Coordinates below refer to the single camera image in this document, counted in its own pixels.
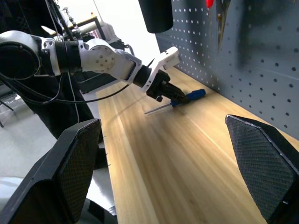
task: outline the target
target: wooden table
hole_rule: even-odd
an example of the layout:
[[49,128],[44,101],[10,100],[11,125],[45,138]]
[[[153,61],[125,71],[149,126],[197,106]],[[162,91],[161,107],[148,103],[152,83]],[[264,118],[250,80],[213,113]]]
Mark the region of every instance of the wooden table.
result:
[[262,120],[177,69],[167,72],[183,91],[204,88],[206,96],[150,115],[144,113],[169,100],[158,103],[134,85],[99,102],[119,223],[265,224],[224,122],[227,114]]

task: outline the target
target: person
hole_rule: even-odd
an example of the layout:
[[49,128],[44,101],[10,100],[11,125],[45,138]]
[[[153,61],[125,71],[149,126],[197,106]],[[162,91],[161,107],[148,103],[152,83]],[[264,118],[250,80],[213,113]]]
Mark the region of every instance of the person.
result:
[[[50,12],[48,11],[47,4],[44,0],[0,0],[0,5],[0,33],[9,30],[19,30],[36,36],[50,37],[50,35],[44,31],[42,26],[46,26],[53,30],[55,30],[56,26],[58,32],[62,32],[62,29],[55,18],[53,18],[53,24]],[[57,94],[59,79],[60,76],[31,77],[20,82],[36,92],[49,97],[54,97]],[[72,76],[70,76],[70,79],[74,95],[70,87],[70,81],[68,77],[65,77],[59,99],[73,101],[75,96],[76,100],[84,100],[76,79]],[[12,85],[29,99],[44,101],[44,99],[40,99],[34,94],[20,88],[14,80],[5,80],[4,84]],[[66,128],[71,127],[78,122],[94,118],[87,104],[78,104],[77,113],[74,104],[53,102],[48,105],[35,105],[26,102],[26,100],[25,103],[39,116],[56,139],[58,139],[60,134]],[[102,134],[100,134],[99,141],[102,140],[103,137]],[[105,167],[106,165],[107,159],[105,149],[98,149],[95,168]]]

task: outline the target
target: machine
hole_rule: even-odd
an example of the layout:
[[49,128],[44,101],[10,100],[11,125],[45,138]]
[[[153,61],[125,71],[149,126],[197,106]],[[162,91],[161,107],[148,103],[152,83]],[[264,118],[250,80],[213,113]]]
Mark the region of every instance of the machine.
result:
[[102,39],[56,42],[53,38],[7,31],[0,34],[0,56],[2,79],[24,80],[32,76],[54,77],[61,73],[73,75],[77,71],[94,71],[110,74],[128,85],[135,84],[158,102],[163,96],[179,103],[188,102],[185,94],[169,83],[167,73],[160,70],[180,62],[175,47],[145,66],[135,56],[114,49]]

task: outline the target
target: wire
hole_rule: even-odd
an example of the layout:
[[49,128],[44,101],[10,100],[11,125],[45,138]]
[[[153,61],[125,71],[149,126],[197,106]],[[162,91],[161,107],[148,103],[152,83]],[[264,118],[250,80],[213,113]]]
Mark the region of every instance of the wire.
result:
[[19,92],[17,89],[15,89],[11,84],[5,82],[5,79],[2,76],[3,76],[3,74],[0,73],[0,80],[3,81],[3,83],[5,85],[7,85],[10,89],[12,89],[14,92],[16,92],[17,94],[19,94],[24,100],[26,100],[26,101],[28,101],[28,102],[30,102],[32,104],[35,104],[35,105],[47,105],[47,104],[53,103],[59,97],[59,95],[60,95],[60,93],[62,91],[62,85],[63,85],[63,80],[64,80],[64,77],[65,77],[65,73],[63,73],[61,75],[61,78],[59,80],[58,91],[57,91],[57,94],[55,95],[55,97],[47,97],[48,101],[44,101],[44,102],[32,100],[32,99],[29,99],[28,97],[24,96],[21,92]]
[[54,22],[54,19],[53,19],[51,10],[50,10],[49,2],[48,2],[48,0],[46,0],[45,2],[46,2],[46,5],[47,5],[47,8],[48,8],[48,11],[49,11],[49,13],[50,13],[50,17],[51,17],[52,23],[53,23],[53,25],[54,25],[54,27],[55,27],[55,31],[56,31],[57,37],[59,37],[59,33],[58,33],[56,24],[55,24],[55,22]]
[[[74,101],[76,101],[76,97],[75,97],[75,93],[74,93],[74,90],[73,90],[73,86],[72,86],[72,84],[71,84],[71,76],[70,76],[69,73],[68,73],[68,77],[69,77],[69,82],[70,82],[71,92],[72,92],[72,94],[73,94]],[[79,123],[79,122],[80,122],[80,118],[79,118],[79,112],[78,112],[77,104],[75,104],[75,108],[76,108],[76,113],[77,113],[77,121],[78,121],[78,123]]]
[[[27,87],[26,85],[24,85],[23,83],[19,82],[19,81],[15,81],[15,83],[22,87],[23,89],[25,89],[26,91],[36,95],[36,96],[39,96],[41,98],[45,98],[45,99],[51,99],[51,97],[48,97],[48,96],[45,96],[39,92],[36,92],[35,90]],[[20,97],[22,97],[23,99],[27,100],[28,102],[32,101],[31,99],[29,99],[28,97],[25,97],[22,93],[20,93],[18,90],[16,90],[12,85],[10,84],[7,84],[5,82],[5,84],[11,88],[14,92],[16,92],[18,95],[20,95]],[[125,85],[124,87],[122,87],[120,90],[108,95],[108,96],[105,96],[105,97],[101,97],[101,98],[97,98],[97,99],[92,99],[92,100],[80,100],[80,101],[69,101],[69,100],[63,100],[63,99],[56,99],[55,100],[55,103],[61,103],[61,104],[86,104],[86,103],[91,103],[91,102],[96,102],[96,101],[100,101],[100,100],[103,100],[103,99],[107,99],[109,97],[112,97],[114,95],[116,95],[117,93],[120,93],[121,91],[123,91],[124,89],[126,89],[129,85]]]

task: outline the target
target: red object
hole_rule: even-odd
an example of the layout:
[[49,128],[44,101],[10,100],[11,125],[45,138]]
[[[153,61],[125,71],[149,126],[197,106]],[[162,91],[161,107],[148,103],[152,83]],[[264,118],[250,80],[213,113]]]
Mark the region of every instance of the red object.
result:
[[207,8],[212,7],[213,3],[214,3],[214,0],[206,0],[206,7]]

